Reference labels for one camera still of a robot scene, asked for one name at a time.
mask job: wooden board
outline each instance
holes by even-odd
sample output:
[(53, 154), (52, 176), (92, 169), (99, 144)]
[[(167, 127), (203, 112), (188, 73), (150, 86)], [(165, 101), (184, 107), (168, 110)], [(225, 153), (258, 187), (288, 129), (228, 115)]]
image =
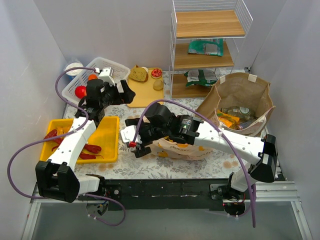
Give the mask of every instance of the wooden board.
[(148, 80), (146, 82), (139, 82), (132, 80), (130, 77), (128, 77), (128, 85), (131, 88), (132, 91), (135, 92), (135, 97), (133, 99), (133, 102), (130, 104), (127, 104), (129, 108), (145, 108), (153, 102), (154, 100), (163, 99), (165, 96), (164, 89), (161, 90), (154, 90), (154, 82), (155, 80), (160, 79), (161, 81), (164, 81), (163, 76), (161, 76), (158, 79), (154, 79), (151, 76), (151, 72), (153, 69), (161, 69), (159, 67), (152, 67), (148, 68)]
[(211, 90), (211, 87), (207, 86), (194, 85), (186, 87), (186, 84), (187, 77), (183, 73), (173, 75), (173, 99), (206, 97)]
[(232, 61), (227, 43), (223, 42), (223, 56), (210, 56), (188, 53), (189, 43), (175, 45), (174, 69), (201, 69), (232, 67)]
[(245, 31), (234, 10), (178, 11), (177, 38), (244, 37)]

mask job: green package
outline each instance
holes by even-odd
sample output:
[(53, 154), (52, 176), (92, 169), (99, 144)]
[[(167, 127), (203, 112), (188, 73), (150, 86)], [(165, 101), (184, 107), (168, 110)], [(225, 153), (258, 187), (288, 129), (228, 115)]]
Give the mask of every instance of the green package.
[(214, 38), (207, 40), (194, 40), (190, 42), (188, 54), (202, 54), (212, 56), (224, 55), (224, 40), (223, 38)]
[(186, 87), (193, 85), (202, 85), (205, 87), (212, 87), (217, 82), (215, 73), (211, 70), (190, 70), (184, 74), (187, 77)]

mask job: gray floor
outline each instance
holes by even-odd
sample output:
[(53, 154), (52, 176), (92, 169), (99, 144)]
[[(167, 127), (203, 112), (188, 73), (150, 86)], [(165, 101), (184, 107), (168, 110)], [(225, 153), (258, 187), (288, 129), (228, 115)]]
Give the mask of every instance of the gray floor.
[[(257, 202), (257, 227), (251, 214), (233, 217), (205, 209), (129, 210), (124, 223), (110, 227), (89, 218), (83, 203), (42, 203), (34, 240), (299, 240), (302, 239), (290, 202)], [(117, 222), (122, 212), (109, 211), (103, 218)]]

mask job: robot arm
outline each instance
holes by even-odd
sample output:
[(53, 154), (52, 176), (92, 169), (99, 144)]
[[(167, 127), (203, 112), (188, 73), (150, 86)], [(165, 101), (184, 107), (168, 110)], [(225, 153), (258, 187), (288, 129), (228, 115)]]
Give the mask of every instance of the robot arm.
[[(86, 110), (89, 115), (86, 125), (81, 130), (66, 136), (47, 161), (39, 161), (36, 165), (35, 173), (41, 196), (72, 203), (80, 194), (93, 192), (103, 194), (104, 186), (101, 185), (103, 177), (86, 175), (77, 178), (74, 169), (89, 137), (105, 116), (105, 108), (110, 105), (129, 104), (136, 95), (125, 80), (120, 81), (123, 91), (120, 92), (111, 74), (112, 68), (104, 68), (98, 76), (99, 79), (88, 81), (87, 95), (79, 102), (79, 107)], [(77, 129), (85, 120), (84, 113), (78, 110), (69, 131)]]
[[(205, 146), (233, 154), (226, 140), (212, 126), (203, 122), (200, 118), (190, 115), (176, 116), (166, 106), (159, 103), (152, 105), (145, 116), (149, 122), (141, 124), (134, 144), (132, 140), (139, 119), (127, 119), (125, 121), (127, 127), (121, 131), (122, 141), (127, 143), (129, 147), (135, 147), (133, 152), (136, 158), (151, 152), (150, 148), (146, 146), (150, 145), (152, 141), (167, 136), (179, 144)], [(248, 162), (246, 168), (253, 184), (257, 181), (274, 182), (277, 165), (276, 138), (274, 136), (267, 134), (264, 139), (261, 139), (227, 130), (223, 130), (223, 133), (231, 141), (241, 158)], [(230, 175), (226, 189), (228, 192), (243, 193), (247, 188), (242, 169)]]

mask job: yellow cutting board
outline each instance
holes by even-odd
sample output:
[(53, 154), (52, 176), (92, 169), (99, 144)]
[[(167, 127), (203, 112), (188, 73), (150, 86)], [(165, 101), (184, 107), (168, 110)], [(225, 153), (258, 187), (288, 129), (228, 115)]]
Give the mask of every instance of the yellow cutting board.
[(133, 102), (130, 104), (127, 104), (129, 108), (145, 108), (148, 106), (151, 102), (158, 99), (163, 99), (164, 94), (164, 88), (161, 90), (154, 90), (154, 82), (158, 79), (163, 81), (163, 76), (160, 78), (154, 79), (151, 76), (151, 72), (153, 69), (160, 69), (159, 67), (151, 67), (148, 68), (148, 80), (145, 82), (135, 81), (128, 77), (128, 85), (132, 91), (135, 92), (135, 97), (133, 99)]

